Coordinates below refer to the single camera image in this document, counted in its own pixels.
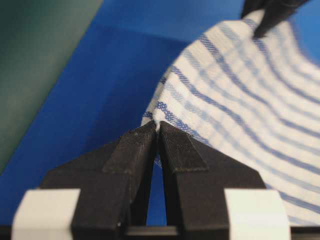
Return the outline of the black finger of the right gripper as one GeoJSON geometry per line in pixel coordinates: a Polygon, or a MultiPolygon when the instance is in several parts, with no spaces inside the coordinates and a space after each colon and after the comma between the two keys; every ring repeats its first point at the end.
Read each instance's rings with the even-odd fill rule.
{"type": "Polygon", "coordinates": [[[308,0],[245,0],[241,12],[241,18],[253,11],[264,10],[262,20],[254,30],[253,38],[259,39],[273,27],[287,20],[298,8],[308,0]]]}

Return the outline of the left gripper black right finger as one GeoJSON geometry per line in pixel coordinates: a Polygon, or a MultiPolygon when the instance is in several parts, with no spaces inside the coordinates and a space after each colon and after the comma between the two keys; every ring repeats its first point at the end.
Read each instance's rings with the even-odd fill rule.
{"type": "Polygon", "coordinates": [[[166,218],[185,240],[289,240],[280,195],[249,166],[160,123],[166,218]]]}

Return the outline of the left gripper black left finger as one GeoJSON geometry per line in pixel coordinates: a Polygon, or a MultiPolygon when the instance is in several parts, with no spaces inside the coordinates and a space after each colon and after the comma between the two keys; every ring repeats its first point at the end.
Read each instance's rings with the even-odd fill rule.
{"type": "Polygon", "coordinates": [[[115,240],[125,223],[147,218],[153,121],[60,165],[27,190],[11,227],[13,240],[115,240]]]}

